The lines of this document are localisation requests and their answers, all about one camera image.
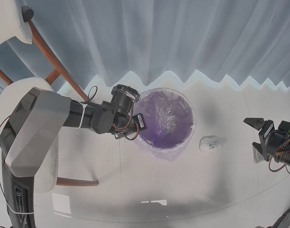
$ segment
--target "purple trash bag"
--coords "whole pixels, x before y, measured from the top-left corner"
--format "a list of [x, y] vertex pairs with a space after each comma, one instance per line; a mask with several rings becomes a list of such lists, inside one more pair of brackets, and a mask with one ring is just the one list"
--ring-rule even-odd
[[180, 92], [168, 88], [144, 91], [135, 104], [147, 129], [136, 139], [149, 155], [173, 161], [187, 147], [196, 128], [196, 115], [190, 101]]

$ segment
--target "white upholstery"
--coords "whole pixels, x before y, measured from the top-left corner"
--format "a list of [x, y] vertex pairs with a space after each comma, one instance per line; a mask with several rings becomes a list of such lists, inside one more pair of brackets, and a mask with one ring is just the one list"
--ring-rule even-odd
[[0, 44], [14, 36], [32, 44], [32, 31], [22, 18], [18, 0], [0, 0]]
[[[44, 79], [36, 77], [21, 79], [7, 86], [0, 95], [0, 124], [13, 112], [21, 98], [33, 87], [53, 91], [52, 87]], [[34, 192], [42, 193], [51, 191], [56, 185], [57, 174], [58, 136], [35, 175]]]

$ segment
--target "wooden chair frame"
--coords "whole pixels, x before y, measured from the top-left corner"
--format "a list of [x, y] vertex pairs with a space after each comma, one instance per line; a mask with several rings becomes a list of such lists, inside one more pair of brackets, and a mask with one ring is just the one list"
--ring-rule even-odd
[[[33, 34], [33, 41], [41, 50], [41, 52], [47, 57], [47, 59], [52, 63], [55, 69], [51, 72], [51, 74], [46, 78], [46, 81], [52, 85], [52, 83], [62, 75], [63, 78], [72, 86], [72, 88], [83, 98], [83, 100], [88, 100], [88, 96], [82, 90], [82, 88], [75, 82], [72, 76], [69, 74], [67, 69], [63, 66], [63, 64], [58, 60], [56, 55], [50, 49], [48, 44], [44, 41], [43, 37], [40, 35], [38, 30], [36, 29], [35, 25], [32, 23], [31, 19], [33, 17], [33, 10], [29, 6], [23, 6], [22, 8], [22, 16], [25, 22], [28, 22], [32, 34]], [[13, 81], [0, 69], [0, 78], [10, 85]], [[85, 181], [85, 180], [76, 180], [76, 179], [68, 179], [68, 178], [57, 178], [58, 186], [75, 186], [75, 187], [94, 187], [98, 186], [98, 181]]]

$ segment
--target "white tile floor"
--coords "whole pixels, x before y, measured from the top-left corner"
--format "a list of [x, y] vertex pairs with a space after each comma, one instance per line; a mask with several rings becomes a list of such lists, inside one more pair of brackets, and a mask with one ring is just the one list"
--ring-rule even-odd
[[[147, 87], [133, 73], [119, 83], [140, 92], [169, 87], [187, 96], [197, 116], [189, 146], [169, 163], [149, 157], [135, 142], [63, 127], [59, 176], [98, 180], [99, 186], [56, 186], [35, 194], [38, 227], [252, 228], [271, 226], [290, 207], [290, 176], [285, 169], [269, 172], [267, 162], [253, 163], [258, 132], [243, 123], [246, 117], [272, 119], [275, 126], [290, 121], [290, 88], [269, 81], [259, 86], [251, 78], [240, 87], [228, 77], [218, 84], [199, 72], [186, 84], [171, 72]], [[111, 100], [112, 88], [98, 77], [86, 92], [93, 85], [96, 103]], [[81, 100], [67, 85], [60, 93]], [[200, 153], [200, 139], [209, 135], [221, 137], [224, 146]], [[69, 196], [71, 214], [53, 209], [52, 193]]]

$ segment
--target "curtain fold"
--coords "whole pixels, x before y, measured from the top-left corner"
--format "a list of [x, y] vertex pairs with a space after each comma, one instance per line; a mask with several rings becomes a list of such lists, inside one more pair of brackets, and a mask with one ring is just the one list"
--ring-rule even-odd
[[[251, 76], [290, 86], [290, 0], [20, 3], [32, 7], [33, 23], [82, 88], [95, 75], [112, 86], [129, 71], [149, 85], [167, 70], [182, 82], [199, 70], [216, 82], [227, 74], [238, 85]], [[0, 46], [0, 68], [13, 81], [53, 70], [36, 45], [17, 38]]]

